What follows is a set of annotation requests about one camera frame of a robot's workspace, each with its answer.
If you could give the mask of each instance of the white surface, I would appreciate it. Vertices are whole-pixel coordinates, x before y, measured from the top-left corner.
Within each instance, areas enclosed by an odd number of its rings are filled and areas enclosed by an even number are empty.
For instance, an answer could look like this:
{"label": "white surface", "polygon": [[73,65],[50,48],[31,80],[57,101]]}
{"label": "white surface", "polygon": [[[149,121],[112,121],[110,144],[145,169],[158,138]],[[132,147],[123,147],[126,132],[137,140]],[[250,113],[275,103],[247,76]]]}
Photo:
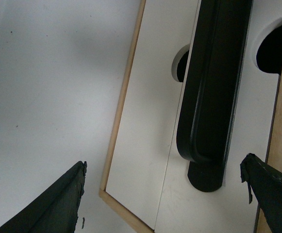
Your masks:
{"label": "white surface", "polygon": [[257,200],[249,205],[240,163],[249,152],[265,159],[278,75],[261,72],[254,58],[263,38],[280,22],[282,1],[254,1],[225,186],[213,193],[195,189],[187,178],[189,162],[179,155],[174,136],[155,232],[253,232]]}
{"label": "white surface", "polygon": [[138,7],[0,0],[0,226],[82,160],[76,232],[134,232],[98,192]]}
{"label": "white surface", "polygon": [[182,83],[174,57],[190,43],[197,0],[147,1],[106,191],[155,227]]}

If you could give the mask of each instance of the dark spot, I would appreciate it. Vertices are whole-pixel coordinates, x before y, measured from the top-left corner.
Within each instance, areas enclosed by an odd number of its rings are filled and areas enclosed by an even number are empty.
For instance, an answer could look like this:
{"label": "dark spot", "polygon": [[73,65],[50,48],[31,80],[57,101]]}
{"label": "dark spot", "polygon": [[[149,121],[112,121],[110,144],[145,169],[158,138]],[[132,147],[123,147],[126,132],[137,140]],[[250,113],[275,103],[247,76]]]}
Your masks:
{"label": "dark spot", "polygon": [[82,229],[83,229],[83,227],[84,227],[84,217],[83,217],[83,225],[82,225]]}

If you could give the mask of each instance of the white wall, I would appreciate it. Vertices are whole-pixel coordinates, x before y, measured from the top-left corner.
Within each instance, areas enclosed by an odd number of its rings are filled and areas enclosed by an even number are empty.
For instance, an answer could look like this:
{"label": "white wall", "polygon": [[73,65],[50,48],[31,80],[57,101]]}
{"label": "white wall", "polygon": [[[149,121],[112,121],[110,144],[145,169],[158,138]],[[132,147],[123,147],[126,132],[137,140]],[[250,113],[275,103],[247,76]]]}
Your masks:
{"label": "white wall", "polygon": [[0,0],[0,226],[82,160],[76,232],[133,232],[98,192],[138,6]]}

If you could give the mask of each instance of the circular cutout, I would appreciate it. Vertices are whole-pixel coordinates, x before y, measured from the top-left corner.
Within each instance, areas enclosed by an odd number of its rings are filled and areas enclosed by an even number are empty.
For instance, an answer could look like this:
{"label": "circular cutout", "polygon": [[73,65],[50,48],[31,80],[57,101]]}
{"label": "circular cutout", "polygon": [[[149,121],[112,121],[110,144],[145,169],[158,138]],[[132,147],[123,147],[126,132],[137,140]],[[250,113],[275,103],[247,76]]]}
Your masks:
{"label": "circular cutout", "polygon": [[176,56],[173,59],[172,63],[172,77],[175,81],[182,83],[184,81],[186,66],[189,55],[189,47],[190,45],[186,45],[178,51]]}

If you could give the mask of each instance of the black object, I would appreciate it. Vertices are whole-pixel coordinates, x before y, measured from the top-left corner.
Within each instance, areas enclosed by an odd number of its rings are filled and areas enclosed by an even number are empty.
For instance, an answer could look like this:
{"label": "black object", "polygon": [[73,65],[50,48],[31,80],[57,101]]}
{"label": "black object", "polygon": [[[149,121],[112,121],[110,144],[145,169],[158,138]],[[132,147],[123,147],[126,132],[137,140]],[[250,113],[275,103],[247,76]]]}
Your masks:
{"label": "black object", "polygon": [[222,186],[252,0],[202,0],[177,129],[203,191]]}
{"label": "black object", "polygon": [[0,233],[73,233],[87,162],[77,162],[39,197],[0,227]]}
{"label": "black object", "polygon": [[248,182],[249,203],[252,188],[271,231],[282,233],[282,173],[251,153],[240,168],[242,182]]}
{"label": "black object", "polygon": [[258,48],[256,61],[258,68],[266,73],[282,72],[282,25],[273,30]]}
{"label": "black object", "polygon": [[178,76],[178,80],[180,83],[184,81],[185,71],[186,71],[186,66],[187,66],[187,61],[188,61],[188,55],[189,55],[189,51],[187,51],[183,55],[183,57],[180,59],[178,68],[176,69],[176,75]]}

